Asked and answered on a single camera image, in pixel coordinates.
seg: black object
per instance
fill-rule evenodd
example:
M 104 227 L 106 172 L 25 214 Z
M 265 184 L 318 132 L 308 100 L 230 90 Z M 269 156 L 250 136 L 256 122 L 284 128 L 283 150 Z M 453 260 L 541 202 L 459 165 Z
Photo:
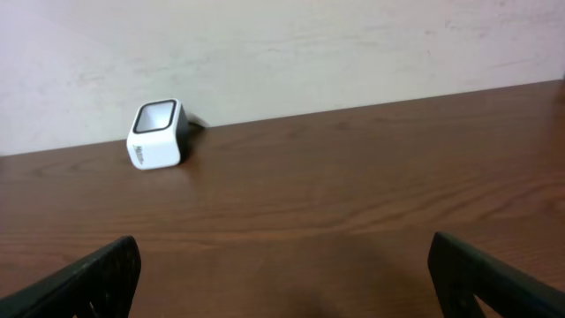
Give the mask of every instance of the black object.
M 428 268 L 446 318 L 484 318 L 475 295 L 506 318 L 565 317 L 565 294 L 446 233 L 433 237 Z
M 123 237 L 0 299 L 2 318 L 125 318 L 141 271 L 133 237 Z

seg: brown wooden surface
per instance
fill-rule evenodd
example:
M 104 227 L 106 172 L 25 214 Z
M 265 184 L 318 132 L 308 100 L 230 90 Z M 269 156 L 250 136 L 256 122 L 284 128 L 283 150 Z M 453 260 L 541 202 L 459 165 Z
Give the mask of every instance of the brown wooden surface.
M 209 129 L 180 166 L 124 141 L 0 158 L 0 296 L 125 234 L 131 317 L 439 317 L 455 233 L 565 290 L 560 81 Z

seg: white cube device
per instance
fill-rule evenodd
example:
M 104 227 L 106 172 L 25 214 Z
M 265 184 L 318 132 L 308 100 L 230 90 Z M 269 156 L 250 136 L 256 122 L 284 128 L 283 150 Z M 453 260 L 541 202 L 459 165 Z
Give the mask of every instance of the white cube device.
M 142 170 L 179 164 L 188 150 L 188 118 L 177 99 L 141 106 L 127 137 L 133 165 Z

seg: white wall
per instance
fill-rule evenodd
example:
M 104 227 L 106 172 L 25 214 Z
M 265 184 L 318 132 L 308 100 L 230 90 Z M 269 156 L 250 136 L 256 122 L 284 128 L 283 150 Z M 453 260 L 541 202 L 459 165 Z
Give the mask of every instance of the white wall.
M 0 1 L 0 155 L 555 80 L 563 0 Z

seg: tabletop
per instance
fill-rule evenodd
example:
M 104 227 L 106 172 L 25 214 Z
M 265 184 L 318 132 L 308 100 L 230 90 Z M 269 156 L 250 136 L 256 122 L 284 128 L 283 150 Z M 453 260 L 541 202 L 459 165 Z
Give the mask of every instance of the tabletop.
M 565 290 L 561 81 L 206 129 L 136 170 L 125 141 L 0 158 L 0 297 L 124 235 L 131 317 L 440 317 L 448 231 Z

